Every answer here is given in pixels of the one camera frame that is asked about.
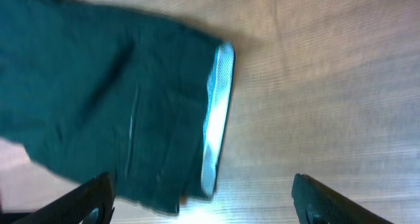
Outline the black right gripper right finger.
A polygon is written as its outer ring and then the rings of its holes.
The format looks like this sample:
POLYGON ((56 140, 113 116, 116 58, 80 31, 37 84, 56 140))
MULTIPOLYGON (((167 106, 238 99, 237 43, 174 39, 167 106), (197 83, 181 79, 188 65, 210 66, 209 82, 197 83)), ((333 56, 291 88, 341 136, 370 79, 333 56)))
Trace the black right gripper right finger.
POLYGON ((306 174, 295 175, 291 196, 300 224, 392 224, 306 174))

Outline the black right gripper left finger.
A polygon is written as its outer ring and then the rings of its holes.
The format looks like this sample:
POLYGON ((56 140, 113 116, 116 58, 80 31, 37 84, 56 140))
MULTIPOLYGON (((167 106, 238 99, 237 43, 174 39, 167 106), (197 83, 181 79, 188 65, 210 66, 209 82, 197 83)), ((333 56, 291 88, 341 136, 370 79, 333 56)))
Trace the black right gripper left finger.
POLYGON ((14 213, 15 224, 109 223, 114 214, 115 189, 103 173, 33 213, 14 213))

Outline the black shorts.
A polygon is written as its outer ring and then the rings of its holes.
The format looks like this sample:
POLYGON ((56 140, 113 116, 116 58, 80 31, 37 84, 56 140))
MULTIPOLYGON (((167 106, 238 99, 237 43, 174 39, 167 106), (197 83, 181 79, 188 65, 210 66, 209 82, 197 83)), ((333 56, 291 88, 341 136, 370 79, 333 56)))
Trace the black shorts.
POLYGON ((1 0, 1 136, 72 181, 178 214, 212 199, 230 42, 170 18, 77 0, 1 0))

